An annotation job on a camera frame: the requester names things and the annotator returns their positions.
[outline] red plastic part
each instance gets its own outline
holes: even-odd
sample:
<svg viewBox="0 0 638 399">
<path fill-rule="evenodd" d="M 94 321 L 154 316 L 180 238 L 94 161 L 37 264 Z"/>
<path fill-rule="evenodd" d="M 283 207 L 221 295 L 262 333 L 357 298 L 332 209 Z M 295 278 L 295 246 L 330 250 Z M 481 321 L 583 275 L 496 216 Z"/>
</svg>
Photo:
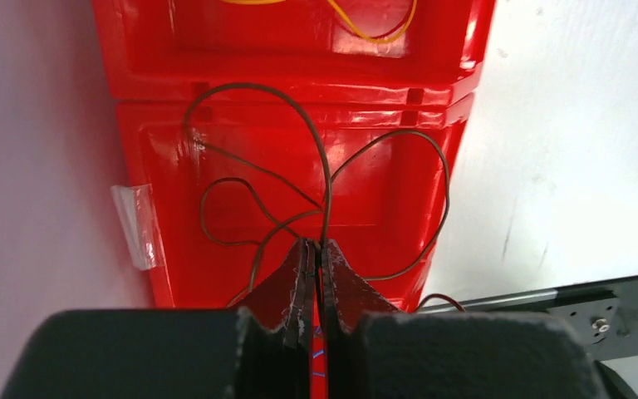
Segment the red plastic part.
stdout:
<svg viewBox="0 0 638 399">
<path fill-rule="evenodd" d="M 398 27 L 412 0 L 339 0 L 364 32 Z M 390 44 L 353 35 L 325 0 L 94 0 L 114 96 L 188 101 L 254 81 L 300 102 L 447 106 L 477 86 L 495 0 L 419 0 Z M 256 101 L 253 92 L 215 100 Z"/>
<path fill-rule="evenodd" d="M 317 201 L 324 190 L 317 148 L 293 109 L 277 103 L 213 101 L 194 114 L 194 125 L 209 143 L 222 146 L 287 177 Z M 473 96 L 449 108 L 416 106 L 307 105 L 335 170 L 377 136 L 398 128 L 429 134 L 455 162 Z M 223 308 L 248 285 L 256 247 L 224 247 L 209 241 L 199 224 L 205 188 L 226 176 L 250 181 L 278 219 L 312 210 L 282 183 L 213 152 L 198 160 L 189 153 L 180 121 L 187 103 L 123 103 L 118 107 L 133 185 L 151 184 L 164 243 L 163 267 L 150 271 L 158 306 Z M 377 145 L 350 165 L 333 185 L 329 237 L 354 270 L 380 276 L 406 267 L 434 233 L 444 205 L 443 168 L 429 143 L 398 136 Z M 238 184 L 220 185 L 205 211 L 220 239 L 257 239 L 272 228 Z M 321 217 L 297 221 L 302 236 L 317 237 Z M 267 246 L 257 282 L 281 264 L 294 238 L 279 233 Z M 428 268 L 373 285 L 404 310 L 413 309 Z"/>
</svg>

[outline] red plastic surface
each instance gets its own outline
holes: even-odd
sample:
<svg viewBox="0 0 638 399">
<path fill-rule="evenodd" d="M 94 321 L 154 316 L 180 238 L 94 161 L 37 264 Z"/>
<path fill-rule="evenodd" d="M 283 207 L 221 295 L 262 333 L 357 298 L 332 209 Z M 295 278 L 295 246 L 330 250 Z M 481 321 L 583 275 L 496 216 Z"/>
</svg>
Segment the red plastic surface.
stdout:
<svg viewBox="0 0 638 399">
<path fill-rule="evenodd" d="M 398 27 L 412 4 L 337 2 L 371 35 Z M 325 0 L 94 0 L 94 9 L 120 99 L 185 101 L 210 86 L 254 81 L 300 102 L 447 106 L 478 84 L 494 3 L 419 0 L 406 34 L 382 45 L 353 35 Z"/>
<path fill-rule="evenodd" d="M 335 170 L 377 136 L 416 128 L 436 139 L 453 166 L 473 96 L 448 108 L 306 105 Z M 195 159 L 180 121 L 187 103 L 123 103 L 120 129 L 133 185 L 151 184 L 164 243 L 164 267 L 150 271 L 158 306 L 222 308 L 248 285 L 254 246 L 210 242 L 199 224 L 205 188 L 226 176 L 250 181 L 278 219 L 312 210 L 282 183 L 213 152 Z M 204 139 L 287 177 L 317 201 L 324 190 L 317 148 L 292 108 L 277 103 L 209 101 L 194 125 Z M 415 136 L 391 138 L 351 164 L 335 182 L 329 238 L 363 276 L 403 269 L 439 223 L 444 205 L 443 168 L 433 148 Z M 262 239 L 272 228 L 244 187 L 228 183 L 209 195 L 208 226 L 220 239 Z M 297 221 L 303 236 L 319 234 L 321 217 Z M 267 246 L 257 282 L 283 260 L 294 238 L 279 233 Z M 374 287 L 404 310 L 413 309 L 424 285 L 425 260 L 409 273 Z"/>
</svg>

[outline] yellow wire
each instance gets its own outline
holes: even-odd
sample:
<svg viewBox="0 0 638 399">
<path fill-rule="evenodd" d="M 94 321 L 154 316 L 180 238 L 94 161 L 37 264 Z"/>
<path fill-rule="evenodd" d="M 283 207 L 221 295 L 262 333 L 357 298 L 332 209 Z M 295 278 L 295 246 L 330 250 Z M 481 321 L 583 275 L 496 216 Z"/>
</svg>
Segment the yellow wire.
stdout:
<svg viewBox="0 0 638 399">
<path fill-rule="evenodd" d="M 402 25 L 400 30 L 397 31 L 395 35 L 391 37 L 375 38 L 375 37 L 370 37 L 366 35 L 365 32 L 363 32 L 359 27 L 357 27 L 355 23 L 353 23 L 353 21 L 348 17 L 346 12 L 343 11 L 343 8 L 341 8 L 341 6 L 336 4 L 334 0 L 326 0 L 326 1 L 334 8 L 336 13 L 339 14 L 339 17 L 341 17 L 341 19 L 343 20 L 343 22 L 345 22 L 346 25 L 348 25 L 356 35 L 358 35 L 361 39 L 367 42 L 371 42 L 375 44 L 392 43 L 395 40 L 402 37 L 402 35 L 404 35 L 405 32 L 407 31 L 407 28 L 410 27 L 410 24 L 412 23 L 412 18 L 415 17 L 415 11 L 417 9 L 417 0 L 412 0 L 412 9 L 410 10 L 410 15 L 407 17 L 407 21 L 405 21 L 405 23 Z"/>
<path fill-rule="evenodd" d="M 284 2 L 286 0 L 221 0 L 221 1 L 222 2 L 230 2 L 232 4 L 242 4 L 242 5 L 251 6 L 251 5 L 262 5 L 262 4 L 274 4 L 274 3 L 277 3 L 277 2 Z M 353 23 L 351 18 L 348 16 L 348 14 L 346 14 L 346 12 L 343 11 L 343 8 L 341 8 L 341 6 L 339 6 L 336 3 L 336 1 L 334 1 L 334 0 L 326 0 L 326 2 L 328 2 L 329 5 L 334 8 L 334 11 L 336 11 L 336 13 L 339 14 L 339 17 L 341 17 L 343 22 L 345 22 L 346 25 L 348 25 L 348 27 L 358 37 L 360 37 L 361 39 L 363 39 L 363 40 L 365 40 L 367 42 L 371 42 L 371 43 L 375 43 L 375 44 L 392 43 L 395 40 L 397 40 L 400 37 L 402 37 L 402 35 L 404 35 L 405 32 L 407 31 L 407 28 L 410 27 L 410 24 L 412 23 L 412 19 L 415 17 L 415 11 L 417 10 L 417 0 L 412 0 L 412 8 L 410 9 L 410 15 L 407 17 L 407 21 L 405 21 L 405 23 L 402 25 L 400 30 L 397 31 L 395 33 L 395 35 L 393 35 L 393 36 L 376 38 L 376 37 L 368 36 L 359 27 L 357 27 L 355 25 L 355 23 Z"/>
<path fill-rule="evenodd" d="M 230 2 L 231 4 L 242 4 L 244 6 L 260 6 L 263 4 L 275 4 L 276 2 L 284 2 L 285 0 L 221 0 L 222 2 Z"/>
</svg>

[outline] white wall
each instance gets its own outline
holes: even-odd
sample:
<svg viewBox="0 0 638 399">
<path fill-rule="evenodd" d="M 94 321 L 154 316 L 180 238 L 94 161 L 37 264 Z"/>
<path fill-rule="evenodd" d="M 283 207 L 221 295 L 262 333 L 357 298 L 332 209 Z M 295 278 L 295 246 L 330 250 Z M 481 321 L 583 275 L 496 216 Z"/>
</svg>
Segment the white wall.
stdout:
<svg viewBox="0 0 638 399">
<path fill-rule="evenodd" d="M 425 294 L 638 274 L 638 0 L 500 0 L 477 93 Z"/>
<path fill-rule="evenodd" d="M 0 0 L 0 390 L 64 308 L 148 303 L 109 195 L 123 155 L 86 0 Z"/>
</svg>

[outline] brown wire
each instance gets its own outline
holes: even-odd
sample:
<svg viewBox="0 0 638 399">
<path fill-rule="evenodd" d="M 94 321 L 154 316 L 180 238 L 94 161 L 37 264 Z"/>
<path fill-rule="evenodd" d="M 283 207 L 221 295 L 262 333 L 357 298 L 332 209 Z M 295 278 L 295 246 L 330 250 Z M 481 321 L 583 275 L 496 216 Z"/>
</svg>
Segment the brown wire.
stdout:
<svg viewBox="0 0 638 399">
<path fill-rule="evenodd" d="M 244 288 L 239 293 L 237 293 L 233 298 L 231 298 L 230 301 L 228 301 L 226 308 L 231 308 L 233 305 L 235 305 L 236 302 L 238 302 L 238 300 L 241 298 L 241 296 L 244 295 L 247 291 L 248 289 Z"/>
<path fill-rule="evenodd" d="M 326 151 L 323 149 L 323 145 L 321 145 L 320 139 L 318 137 L 317 128 L 313 125 L 313 122 L 309 119 L 309 116 L 307 115 L 307 113 L 291 97 L 287 96 L 286 94 L 284 94 L 281 91 L 278 91 L 277 89 L 274 89 L 272 87 L 263 86 L 263 85 L 257 85 L 257 84 L 254 84 L 254 83 L 232 83 L 232 84 L 228 84 L 228 85 L 218 86 L 218 87 L 215 87 L 214 89 L 211 89 L 210 91 L 207 91 L 204 94 L 198 96 L 192 102 L 192 104 L 190 105 L 188 110 L 185 112 L 184 119 L 183 119 L 183 128 L 184 128 L 184 131 L 187 132 L 187 134 L 189 135 L 190 140 L 193 143 L 197 143 L 197 144 L 203 145 L 204 147 L 209 148 L 210 150 L 214 150 L 214 151 L 218 152 L 221 155 L 224 155 L 224 156 L 226 156 L 228 158 L 236 160 L 236 161 L 238 161 L 238 162 L 240 162 L 240 163 L 242 163 L 244 165 L 247 165 L 249 167 L 254 168 L 255 170 L 261 171 L 261 172 L 265 173 L 266 175 L 270 175 L 273 178 L 280 180 L 282 183 L 284 183 L 285 185 L 290 187 L 292 190 L 297 192 L 300 196 L 302 196 L 302 198 L 304 198 L 305 200 L 307 200 L 308 202 L 310 202 L 311 204 L 315 205 L 318 208 L 318 210 L 313 210 L 313 211 L 308 211 L 308 212 L 303 212 L 301 214 L 297 214 L 295 216 L 292 216 L 290 219 L 286 220 L 285 222 L 280 223 L 280 222 L 277 221 L 277 219 L 272 217 L 272 215 L 267 211 L 267 208 L 263 205 L 262 201 L 258 197 L 258 193 L 253 189 L 253 187 L 250 185 L 250 183 L 248 183 L 246 180 L 243 180 L 243 179 L 240 179 L 240 178 L 223 178 L 223 179 L 220 179 L 222 181 L 215 180 L 205 190 L 203 198 L 202 198 L 202 202 L 200 204 L 200 209 L 203 209 L 204 202 L 205 202 L 205 200 L 207 198 L 207 195 L 209 194 L 209 190 L 211 188 L 213 188 L 215 185 L 220 184 L 220 183 L 222 183 L 224 181 L 236 181 L 238 183 L 241 183 L 241 184 L 245 185 L 246 188 L 250 191 L 251 195 L 255 199 L 255 201 L 258 204 L 258 206 L 260 207 L 261 211 L 273 223 L 276 224 L 275 228 L 273 228 L 271 230 L 271 232 L 268 233 L 268 235 L 266 235 L 266 237 L 261 242 L 258 242 L 258 241 L 255 241 L 255 240 L 246 240 L 246 241 L 238 241 L 238 242 L 225 242 L 225 241 L 216 239 L 213 235 L 211 235 L 211 233 L 207 230 L 207 226 L 206 226 L 206 224 L 204 222 L 204 213 L 201 212 L 200 219 L 201 219 L 202 229 L 203 229 L 204 233 L 207 235 L 207 237 L 209 237 L 209 239 L 211 239 L 213 242 L 215 242 L 217 244 L 221 244 L 221 245 L 255 244 L 255 245 L 258 246 L 258 250 L 256 251 L 256 254 L 255 254 L 254 259 L 253 259 L 253 266 L 251 268 L 251 276 L 250 276 L 250 279 L 249 279 L 250 281 L 249 281 L 249 284 L 248 284 L 248 288 L 246 290 L 244 290 L 244 291 L 247 291 L 247 292 L 251 292 L 253 290 L 253 285 L 255 283 L 255 278 L 256 278 L 256 276 L 258 274 L 260 261 L 261 261 L 262 256 L 263 256 L 263 250 L 265 249 L 265 246 L 270 241 L 270 239 L 278 231 L 280 231 L 281 229 L 286 229 L 291 234 L 293 234 L 295 237 L 299 238 L 299 235 L 297 233 L 295 233 L 293 230 L 289 229 L 288 225 L 290 223 L 296 221 L 296 220 L 299 220 L 301 218 L 307 217 L 309 215 L 321 213 L 322 206 L 320 204 L 318 204 L 314 199 L 312 199 L 309 195 L 305 194 L 296 185 L 294 185 L 292 182 L 290 182 L 286 178 L 282 177 L 281 175 L 279 175 L 279 174 L 277 174 L 275 172 L 272 172 L 271 170 L 267 170 L 267 169 L 265 169 L 265 168 L 263 168 L 263 167 L 261 167 L 259 165 L 255 165 L 254 163 L 252 163 L 250 161 L 247 161 L 244 158 L 242 158 L 242 157 L 240 157 L 238 155 L 235 155 L 235 154 L 233 154 L 233 153 L 231 153 L 229 151 L 226 151 L 226 150 L 224 150 L 224 149 L 222 149 L 220 147 L 217 147 L 215 145 L 210 145 L 209 143 L 206 143 L 206 142 L 202 141 L 201 139 L 199 139 L 198 137 L 194 136 L 193 129 L 192 129 L 192 126 L 191 126 L 191 119 L 192 119 L 192 113 L 194 112 L 194 109 L 199 105 L 199 103 L 201 103 L 201 101 L 203 101 L 204 99 L 208 98 L 209 96 L 213 95 L 216 92 L 224 91 L 224 90 L 238 89 L 238 88 L 247 88 L 247 89 L 259 90 L 259 91 L 265 91 L 265 92 L 268 92 L 268 93 L 273 94 L 275 96 L 278 96 L 281 99 L 283 99 L 285 102 L 287 102 L 290 106 L 292 106 L 292 108 L 294 108 L 297 111 L 297 113 L 307 123 L 307 127 L 309 127 L 310 131 L 312 132 L 312 135 L 315 138 L 315 142 L 317 143 L 317 148 L 319 149 L 319 153 L 321 155 L 321 160 L 322 160 L 322 165 L 324 166 L 325 175 L 326 175 L 326 171 L 327 171 L 327 168 L 328 168 L 328 160 L 326 158 Z M 366 278 L 364 278 L 366 281 L 381 281 L 381 280 L 387 280 L 387 279 L 391 279 L 391 278 L 396 278 L 396 277 L 399 277 L 401 275 L 404 275 L 405 273 L 408 273 L 411 269 L 413 269 L 414 266 L 416 266 L 424 258 L 424 256 L 432 249 L 432 247 L 434 246 L 434 244 L 436 242 L 436 239 L 439 237 L 439 233 L 441 232 L 442 228 L 444 227 L 444 222 L 446 221 L 446 217 L 447 217 L 447 215 L 449 213 L 449 208 L 450 208 L 449 166 L 448 166 L 448 162 L 446 160 L 446 156 L 444 155 L 444 152 L 441 150 L 441 147 L 439 147 L 439 145 L 436 143 L 436 141 L 434 139 L 432 139 L 431 137 L 429 137 L 428 135 L 426 135 L 425 133 L 422 133 L 420 131 L 414 131 L 414 130 L 409 130 L 409 129 L 392 131 L 390 133 L 386 133 L 384 135 L 381 135 L 380 137 L 374 139 L 373 141 L 371 141 L 367 145 L 363 146 L 354 155 L 352 155 L 348 160 L 346 160 L 341 166 L 339 166 L 339 168 L 331 175 L 331 177 L 329 179 L 327 179 L 325 193 L 324 193 L 325 194 L 324 202 L 326 204 L 326 208 L 323 211 L 323 213 L 324 213 L 324 223 L 322 225 L 321 238 L 320 238 L 320 240 L 321 240 L 321 248 L 324 249 L 326 247 L 326 240 L 327 240 L 326 232 L 328 230 L 328 218 L 329 218 L 329 211 L 330 211 L 330 208 L 331 208 L 331 184 L 339 176 L 339 174 L 348 165 L 351 164 L 351 162 L 353 162 L 355 159 L 357 159 L 358 157 L 363 155 L 366 151 L 368 151 L 374 145 L 377 145 L 381 141 L 389 139 L 389 138 L 391 138 L 393 136 L 396 136 L 396 135 L 417 135 L 417 136 L 422 137 L 423 139 L 427 140 L 434 147 L 434 150 L 437 152 L 437 155 L 439 156 L 439 159 L 441 160 L 441 163 L 442 163 L 442 166 L 443 166 L 443 169 L 444 169 L 444 186 L 445 186 L 444 212 L 442 213 L 441 220 L 439 222 L 439 225 L 437 226 L 436 231 L 434 232 L 434 235 L 429 240 L 429 242 L 422 248 L 420 253 L 417 255 L 417 258 L 410 265 L 408 265 L 406 268 L 403 268 L 403 269 L 399 270 L 398 272 L 395 272 L 395 273 L 392 273 L 392 274 L 389 274 L 389 275 L 386 275 L 386 276 L 366 277 Z M 231 303 L 234 303 L 238 298 L 240 298 L 241 295 L 243 295 L 243 291 L 241 291 L 239 294 L 237 294 L 236 297 L 234 297 L 232 299 Z"/>
<path fill-rule="evenodd" d="M 260 245 L 259 241 L 256 240 L 245 240 L 245 241 L 222 241 L 221 239 L 217 239 L 215 238 L 210 232 L 209 232 L 209 228 L 207 227 L 206 222 L 204 221 L 204 206 L 206 205 L 206 201 L 207 201 L 207 197 L 209 197 L 209 193 L 211 192 L 211 189 L 216 187 L 217 185 L 220 185 L 222 183 L 229 183 L 229 182 L 233 182 L 233 183 L 240 183 L 241 185 L 245 186 L 246 189 L 248 189 L 248 192 L 250 193 L 250 195 L 253 197 L 253 200 L 255 200 L 255 203 L 258 204 L 258 208 L 260 208 L 260 210 L 263 212 L 263 214 L 265 215 L 265 217 L 267 217 L 268 219 L 270 219 L 270 221 L 272 221 L 275 225 L 280 224 L 280 221 L 275 219 L 274 216 L 272 216 L 272 214 L 270 214 L 270 211 L 267 210 L 267 208 L 265 207 L 265 205 L 263 204 L 263 202 L 260 200 L 260 196 L 258 196 L 258 192 L 253 188 L 253 186 L 248 183 L 247 180 L 245 179 L 241 179 L 240 177 L 223 177 L 221 179 L 216 179 L 214 180 L 210 185 L 207 186 L 207 189 L 204 191 L 204 193 L 202 194 L 202 200 L 199 202 L 199 222 L 202 225 L 202 231 L 204 232 L 204 234 L 215 244 L 219 244 L 219 245 Z M 300 236 L 299 234 L 297 234 L 293 229 L 291 229 L 288 226 L 285 226 L 284 229 L 289 233 L 292 234 L 294 236 L 295 239 L 299 239 Z"/>
<path fill-rule="evenodd" d="M 459 303 L 459 301 L 457 301 L 456 299 L 451 298 L 449 295 L 444 295 L 442 293 L 431 293 L 431 294 L 427 295 L 424 299 L 422 299 L 420 304 L 417 305 L 417 308 L 415 309 L 415 312 L 417 312 L 420 309 L 422 309 L 422 307 L 425 304 L 427 304 L 428 301 L 430 301 L 432 299 L 442 299 L 442 300 L 448 302 L 454 308 L 458 309 L 459 312 L 465 312 L 466 311 L 466 309 L 463 307 L 463 305 L 461 305 Z"/>
</svg>

